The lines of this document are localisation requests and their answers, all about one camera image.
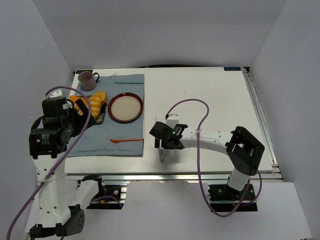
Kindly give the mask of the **metal tongs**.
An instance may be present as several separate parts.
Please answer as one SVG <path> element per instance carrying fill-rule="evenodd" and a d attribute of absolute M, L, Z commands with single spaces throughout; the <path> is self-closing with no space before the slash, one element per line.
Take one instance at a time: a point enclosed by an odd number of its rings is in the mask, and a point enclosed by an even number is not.
<path fill-rule="evenodd" d="M 164 116 L 160 115 L 160 114 L 156 114 L 155 115 L 155 121 L 156 122 L 162 122 L 162 123 L 166 123 L 166 119 Z M 158 149 L 158 154 L 159 154 L 159 161 L 162 164 L 166 158 L 166 150 L 163 149 L 161 146 Z"/>

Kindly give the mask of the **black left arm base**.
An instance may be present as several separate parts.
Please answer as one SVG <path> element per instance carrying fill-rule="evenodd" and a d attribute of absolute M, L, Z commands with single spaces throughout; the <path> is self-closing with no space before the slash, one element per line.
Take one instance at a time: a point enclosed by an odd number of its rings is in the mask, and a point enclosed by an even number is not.
<path fill-rule="evenodd" d="M 101 175 L 86 175 L 78 180 L 76 193 L 84 197 L 89 210 L 121 210 L 124 206 L 122 186 L 106 184 Z"/>

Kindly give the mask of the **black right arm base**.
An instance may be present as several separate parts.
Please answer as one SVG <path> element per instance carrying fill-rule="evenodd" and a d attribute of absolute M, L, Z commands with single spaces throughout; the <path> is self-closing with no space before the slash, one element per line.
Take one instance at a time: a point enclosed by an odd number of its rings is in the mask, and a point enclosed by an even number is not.
<path fill-rule="evenodd" d="M 211 184 L 208 186 L 208 198 L 210 206 L 218 213 L 230 212 L 239 202 L 245 190 L 238 192 L 227 190 L 225 184 Z M 256 193 L 252 184 L 246 192 L 246 195 L 237 208 L 237 212 L 257 212 L 258 207 L 255 201 Z"/>

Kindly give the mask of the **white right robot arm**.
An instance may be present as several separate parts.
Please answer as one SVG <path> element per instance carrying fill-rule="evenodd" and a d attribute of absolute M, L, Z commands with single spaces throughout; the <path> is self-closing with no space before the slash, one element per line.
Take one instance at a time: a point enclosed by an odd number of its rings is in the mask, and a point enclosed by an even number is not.
<path fill-rule="evenodd" d="M 232 193 L 244 190 L 248 180 L 258 173 L 265 146 L 245 127 L 237 126 L 230 132 L 192 129 L 180 124 L 178 117 L 170 116 L 165 123 L 157 121 L 149 131 L 155 138 L 160 160 L 164 151 L 199 148 L 224 154 L 230 158 L 234 169 L 226 189 Z"/>

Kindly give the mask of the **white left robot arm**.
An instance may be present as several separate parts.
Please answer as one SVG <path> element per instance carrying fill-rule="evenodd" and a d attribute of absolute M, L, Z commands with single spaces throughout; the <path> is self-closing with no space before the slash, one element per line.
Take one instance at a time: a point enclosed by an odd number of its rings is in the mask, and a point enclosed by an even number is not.
<path fill-rule="evenodd" d="M 67 99 L 60 88 L 50 90 L 42 101 L 43 115 L 32 125 L 29 152 L 37 173 L 39 215 L 29 230 L 32 239 L 51 236 L 68 237 L 82 232 L 85 209 L 94 197 L 102 196 L 103 179 L 87 175 L 77 182 L 75 194 L 68 197 L 65 179 L 65 159 L 84 131 L 96 124 L 83 101 L 77 100 L 84 115 L 76 111 L 75 103 Z"/>

